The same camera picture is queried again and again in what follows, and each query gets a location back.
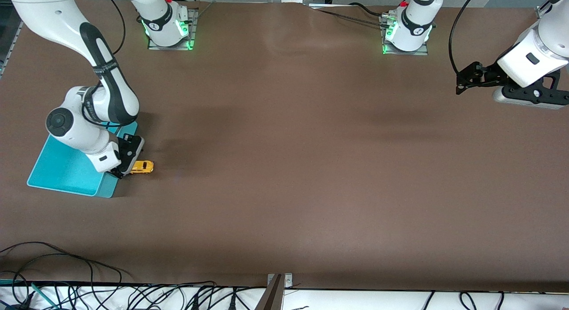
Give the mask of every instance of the blue bin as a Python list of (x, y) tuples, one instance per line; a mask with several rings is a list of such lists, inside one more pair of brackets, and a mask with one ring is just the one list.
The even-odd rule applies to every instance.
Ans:
[[(119, 128), (118, 136), (136, 132), (136, 122)], [(109, 128), (115, 133), (116, 128)], [(118, 179), (99, 173), (83, 152), (48, 136), (30, 177), (28, 186), (90, 197), (110, 198)]]

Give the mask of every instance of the white floor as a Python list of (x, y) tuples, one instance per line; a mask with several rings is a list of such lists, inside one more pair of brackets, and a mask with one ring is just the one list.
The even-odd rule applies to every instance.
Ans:
[[(112, 288), (95, 287), (95, 290), (109, 290)], [(197, 287), (181, 288), (173, 292), (163, 302), (158, 304), (161, 310), (177, 310), (183, 308), (189, 299), (198, 291)], [(148, 298), (156, 300), (163, 292), (169, 290), (163, 288), (152, 293)], [(53, 287), (41, 288), (46, 297), (57, 302), (55, 290)], [(58, 288), (61, 300), (67, 298), (68, 289), (65, 286)], [(80, 293), (91, 291), (90, 286), (84, 286), (80, 289)], [(231, 288), (226, 288), (214, 294), (212, 303), (217, 302), (223, 296), (232, 293)], [(128, 298), (130, 294), (136, 292), (134, 288), (120, 288), (107, 302), (104, 303), (108, 310), (127, 310)], [(250, 309), (254, 309), (258, 300), (262, 296), (264, 289), (253, 289), (238, 292), (238, 295)], [(97, 296), (102, 301), (111, 292), (98, 292)], [(430, 292), (403, 292), (403, 291), (355, 291), (355, 290), (285, 290), (282, 310), (297, 310), (308, 306), (307, 310), (421, 310), (425, 305), (425, 301)], [(26, 296), (26, 289), (23, 287), (16, 288), (16, 296), (23, 300)], [(478, 310), (496, 310), (500, 300), (499, 293), (471, 293), (471, 296)], [(88, 304), (90, 310), (95, 310), (99, 306), (94, 299), (93, 294), (83, 297)], [(0, 287), (0, 300), (7, 304), (16, 304), (12, 296), (11, 287)], [(131, 309), (142, 310), (148, 308), (150, 303), (141, 296), (136, 301), (141, 302)], [(468, 298), (464, 298), (465, 303), (470, 306)], [(224, 298), (221, 302), (213, 306), (212, 310), (227, 310), (230, 298)], [(201, 310), (208, 308), (209, 299), (199, 307)], [(44, 310), (49, 308), (50, 304), (44, 300), (39, 294), (34, 294), (31, 307), (36, 310)], [(569, 307), (569, 295), (563, 294), (505, 294), (504, 303), (501, 310), (562, 310), (563, 307)], [(69, 304), (64, 304), (63, 309), (71, 309)], [(86, 310), (86, 306), (81, 302), (76, 304), (78, 310)], [(245, 307), (236, 302), (237, 310), (245, 310)], [(459, 301), (459, 292), (436, 292), (429, 304), (429, 310), (465, 310)]]

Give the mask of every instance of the brown tabletop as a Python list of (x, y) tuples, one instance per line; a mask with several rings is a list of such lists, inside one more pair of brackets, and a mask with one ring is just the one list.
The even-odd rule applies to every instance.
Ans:
[[(118, 46), (113, 6), (77, 1)], [(258, 285), (292, 272), (320, 288), (566, 290), (569, 112), (495, 103), (492, 89), (457, 97), (457, 9), (437, 16), (429, 56), (410, 57), (382, 55), (373, 26), (301, 4), (214, 4), (195, 50), (148, 51), (134, 7), (119, 4), (116, 58), (155, 171), (112, 199), (26, 185), (45, 116), (96, 77), (24, 28), (0, 81), (2, 246), (48, 241), (130, 282)], [(468, 9), (459, 68), (492, 63), (533, 22), (528, 9)], [(88, 280), (58, 261), (28, 277)]]

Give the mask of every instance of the turquoise plastic container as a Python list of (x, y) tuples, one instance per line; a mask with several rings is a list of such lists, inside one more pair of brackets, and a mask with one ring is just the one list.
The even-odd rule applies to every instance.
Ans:
[[(136, 122), (123, 126), (117, 135), (134, 135), (137, 127)], [(34, 188), (110, 198), (117, 182), (111, 174), (97, 172), (83, 152), (48, 136), (27, 184)]]

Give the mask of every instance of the yellow toy car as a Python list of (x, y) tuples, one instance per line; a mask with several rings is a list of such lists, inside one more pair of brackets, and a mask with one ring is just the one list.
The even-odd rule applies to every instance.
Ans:
[(132, 166), (132, 170), (130, 170), (130, 174), (137, 174), (137, 173), (150, 173), (154, 171), (154, 162), (152, 161), (136, 161), (134, 166)]

